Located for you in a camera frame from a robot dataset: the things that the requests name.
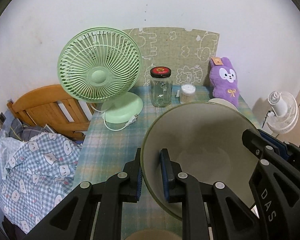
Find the green fan base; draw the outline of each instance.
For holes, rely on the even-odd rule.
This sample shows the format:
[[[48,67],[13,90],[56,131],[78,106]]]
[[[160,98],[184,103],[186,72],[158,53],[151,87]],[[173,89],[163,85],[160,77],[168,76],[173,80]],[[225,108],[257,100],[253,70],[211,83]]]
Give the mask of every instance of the green fan base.
[[[106,111],[106,121],[109,123],[126,123],[129,119],[140,114],[143,102],[139,96],[127,92],[122,96],[106,101],[101,107],[101,111]]]

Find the fan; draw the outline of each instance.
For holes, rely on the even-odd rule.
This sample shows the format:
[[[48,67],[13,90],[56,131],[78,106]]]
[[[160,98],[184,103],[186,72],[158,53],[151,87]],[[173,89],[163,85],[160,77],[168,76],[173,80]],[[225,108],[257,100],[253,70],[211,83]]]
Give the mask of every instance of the fan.
[[[73,37],[63,48],[58,77],[72,97],[87,103],[104,102],[101,112],[105,125],[106,121],[134,122],[143,102],[128,90],[136,83],[140,68],[141,54],[132,38],[116,29],[92,28]]]
[[[272,132],[283,134],[291,131],[299,117],[298,105],[288,92],[274,91],[268,96],[274,115],[268,118],[268,126]]]

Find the paper tag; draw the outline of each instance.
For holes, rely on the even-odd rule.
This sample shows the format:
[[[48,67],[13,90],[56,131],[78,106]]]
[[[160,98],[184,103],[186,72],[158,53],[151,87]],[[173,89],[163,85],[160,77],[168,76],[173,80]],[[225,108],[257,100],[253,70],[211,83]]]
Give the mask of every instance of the paper tag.
[[[221,58],[219,57],[211,57],[215,65],[223,65]]]

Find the purple plush toy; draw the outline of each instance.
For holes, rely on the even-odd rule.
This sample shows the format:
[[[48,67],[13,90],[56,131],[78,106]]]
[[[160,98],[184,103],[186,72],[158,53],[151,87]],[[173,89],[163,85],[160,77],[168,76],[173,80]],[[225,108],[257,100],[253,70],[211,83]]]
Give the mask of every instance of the purple plush toy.
[[[210,82],[213,85],[212,95],[229,101],[238,108],[239,89],[237,75],[227,57],[221,58],[223,65],[216,65],[210,60]]]

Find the yellow bow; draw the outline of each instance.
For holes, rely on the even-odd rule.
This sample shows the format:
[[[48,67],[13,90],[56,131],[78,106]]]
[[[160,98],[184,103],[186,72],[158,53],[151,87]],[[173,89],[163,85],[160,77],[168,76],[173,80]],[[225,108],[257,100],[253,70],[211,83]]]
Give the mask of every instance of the yellow bow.
[[[231,97],[234,97],[235,98],[235,95],[234,95],[234,93],[236,93],[237,92],[237,90],[231,90],[231,89],[228,89],[228,93],[230,93],[231,94]]]

